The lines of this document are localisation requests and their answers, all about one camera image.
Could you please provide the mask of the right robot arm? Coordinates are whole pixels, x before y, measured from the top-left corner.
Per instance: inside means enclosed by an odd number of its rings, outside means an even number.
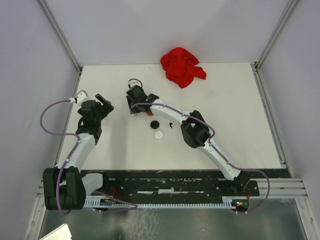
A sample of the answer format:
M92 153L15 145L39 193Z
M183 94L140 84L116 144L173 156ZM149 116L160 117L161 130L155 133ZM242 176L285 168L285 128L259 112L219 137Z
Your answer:
M126 98L131 114L151 113L178 124L184 142L204 153L218 167L224 178L230 181L231 193L240 196L247 191L251 177L217 145L213 139L215 130L205 122L199 111L188 112L175 108L153 93L147 95L139 85L130 87L126 91Z

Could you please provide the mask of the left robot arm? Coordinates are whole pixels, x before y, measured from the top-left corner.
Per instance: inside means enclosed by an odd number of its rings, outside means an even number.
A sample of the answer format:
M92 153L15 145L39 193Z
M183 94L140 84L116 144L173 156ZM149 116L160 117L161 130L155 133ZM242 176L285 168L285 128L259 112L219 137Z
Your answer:
M102 120L114 110L110 101L99 93L90 99L86 91L79 91L67 103L77 104L80 119L72 134L75 142L68 155L54 167L46 168L42 174L44 203L47 210L58 210L67 215L72 210L81 210L86 197L96 191L106 195L111 183L101 173L81 175L89 153L97 145L102 134Z

